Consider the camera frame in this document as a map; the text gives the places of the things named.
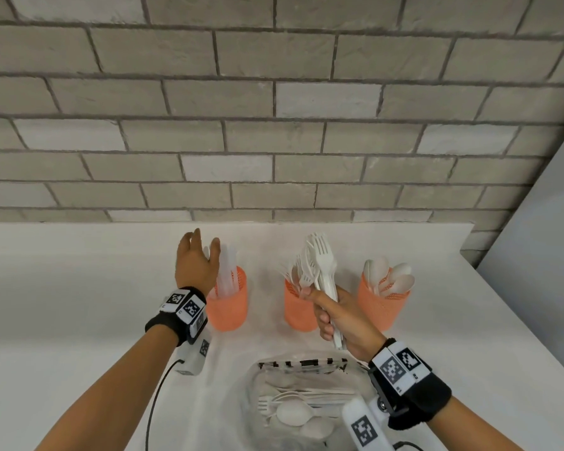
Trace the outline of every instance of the wire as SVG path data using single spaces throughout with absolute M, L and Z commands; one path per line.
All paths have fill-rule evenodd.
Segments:
M 399 449 L 403 446 L 411 446 L 413 448 L 416 448 L 418 451 L 424 451 L 422 448 L 420 448 L 418 445 L 413 444 L 411 441 L 398 441 L 397 443 L 395 443 L 393 445 L 393 448 L 395 449 Z
M 149 451 L 149 433 L 150 433 L 150 423 L 153 420 L 153 411 L 154 411 L 154 406 L 157 403 L 157 397 L 159 396 L 159 391 L 161 391 L 161 387 L 163 386 L 163 382 L 165 381 L 165 379 L 167 378 L 167 375 L 169 375 L 169 372 L 171 372 L 171 370 L 173 369 L 173 367 L 177 364 L 177 363 L 183 363 L 184 360 L 183 359 L 178 359 L 176 362 L 174 362 L 173 364 L 170 365 L 169 369 L 167 369 L 167 371 L 165 372 L 165 375 L 163 376 L 163 378 L 161 379 L 161 383 L 159 383 L 159 387 L 157 388 L 157 392 L 154 394 L 154 399 L 153 399 L 153 406 L 150 407 L 150 414 L 149 414 L 149 423 L 146 425 L 146 442 L 144 444 L 144 450 L 145 451 Z

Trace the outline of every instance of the white countertop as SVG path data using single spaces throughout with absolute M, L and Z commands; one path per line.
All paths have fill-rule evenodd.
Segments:
M 191 226 L 0 224 L 0 451 L 33 449 L 142 335 L 174 287 L 175 246 Z M 237 449 L 212 423 L 248 366 L 288 351 L 331 350 L 317 333 L 286 325 L 275 270 L 316 229 L 328 234 L 338 258 L 337 283 L 352 291 L 368 257 L 411 263 L 416 285 L 388 334 L 416 349 L 462 402 L 526 451 L 564 450 L 564 368 L 459 255 L 471 225 L 201 227 L 204 240 L 218 235 L 239 248 L 249 315 L 238 330 L 215 333 L 200 376 L 170 375 L 155 409 L 151 451 Z M 144 449 L 145 421 L 128 450 Z M 424 425 L 389 437 L 444 449 Z

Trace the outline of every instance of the right hand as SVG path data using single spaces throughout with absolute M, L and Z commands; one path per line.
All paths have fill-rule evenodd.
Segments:
M 343 333 L 347 350 L 360 361 L 370 361 L 382 348 L 386 337 L 357 305 L 357 300 L 340 286 L 336 287 L 338 303 L 316 288 L 303 288 L 300 296 L 314 306 L 317 325 L 324 340 L 331 341 L 334 325 Z

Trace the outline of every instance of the orange mesh cup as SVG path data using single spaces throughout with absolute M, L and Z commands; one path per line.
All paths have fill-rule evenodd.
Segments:
M 317 327 L 313 303 L 301 299 L 288 280 L 284 283 L 284 319 L 291 328 L 302 333 L 310 333 Z
M 238 293 L 227 298 L 207 296 L 207 317 L 218 331 L 226 332 L 238 329 L 247 319 L 248 293 L 247 274 L 238 269 Z
M 368 289 L 366 279 L 362 274 L 357 290 L 357 303 L 379 331 L 386 331 L 393 325 L 410 292 L 394 293 L 385 298 L 376 296 Z

